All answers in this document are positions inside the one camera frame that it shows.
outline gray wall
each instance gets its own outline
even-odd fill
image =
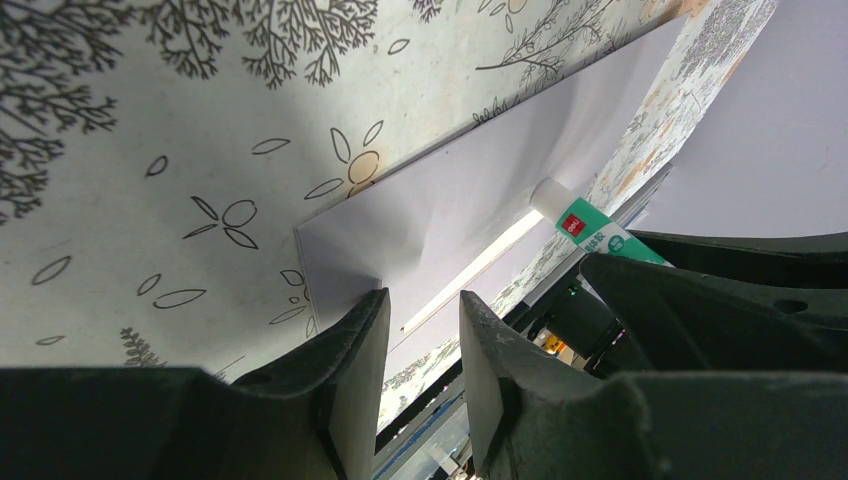
[[[633,228],[848,230],[848,2],[782,0]]]

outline black plastic part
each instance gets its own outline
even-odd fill
[[[848,290],[757,285],[600,254],[580,271],[655,369],[848,371]]]
[[[684,270],[773,287],[848,288],[848,232],[799,238],[631,233]]]
[[[232,386],[196,368],[0,370],[0,478],[370,479],[388,290]]]
[[[518,305],[512,307],[512,310],[509,311],[506,315],[504,315],[504,323],[512,327],[513,325],[521,322],[521,319],[530,312],[530,305],[526,303],[518,302]]]
[[[620,373],[547,356],[463,292],[477,471],[489,480],[844,478],[848,376]]]
[[[604,302],[583,288],[558,296],[549,312],[548,330],[583,358],[601,350],[621,331]]]
[[[620,371],[651,370],[639,347],[619,324],[618,333],[609,340],[606,348],[589,357],[584,366],[586,372],[606,379]]]

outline tree illustration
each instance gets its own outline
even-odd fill
[[[158,45],[159,54],[177,73],[209,79],[217,73],[215,55],[221,39],[229,36],[224,25],[244,18],[238,0],[163,0],[143,8],[139,23],[149,27],[147,42]]]
[[[412,0],[412,8],[421,14],[421,21],[430,23],[430,20],[436,18],[442,12],[442,2],[444,0]]]
[[[133,17],[122,3],[0,1],[0,225],[41,206],[47,164],[65,150],[58,134],[115,125],[115,99],[96,99],[72,80],[115,67],[121,53],[106,38]]]
[[[559,14],[571,1],[552,0],[548,11],[536,21],[532,29],[516,35],[513,46],[504,53],[500,63],[477,67],[477,70],[521,64],[525,69],[520,85],[525,88],[535,85],[536,91],[543,89],[550,82],[571,73],[563,72],[562,69],[566,55],[578,40],[582,40],[586,46],[603,41],[601,15],[614,1],[585,1],[561,22]]]
[[[127,349],[127,356],[130,357],[124,362],[128,367],[164,367],[168,362],[159,362],[153,352],[150,351],[150,344],[141,338],[138,332],[133,332],[132,327],[121,329],[121,340],[124,342],[124,347]]]
[[[377,17],[377,0],[329,0],[319,8],[315,0],[248,0],[247,18],[254,26],[244,32],[261,55],[244,57],[248,72],[275,89],[294,77],[300,52],[311,54],[306,80],[326,86],[340,73],[340,55],[368,44]]]

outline glue stick cap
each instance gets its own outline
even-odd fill
[[[549,222],[557,224],[562,214],[579,197],[552,178],[542,180],[530,196],[530,206]]]

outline red logo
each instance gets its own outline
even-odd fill
[[[586,228],[586,222],[580,220],[577,215],[572,213],[565,219],[564,222],[562,222],[562,228],[571,234],[572,237],[577,237],[577,235],[580,235],[580,232]]]

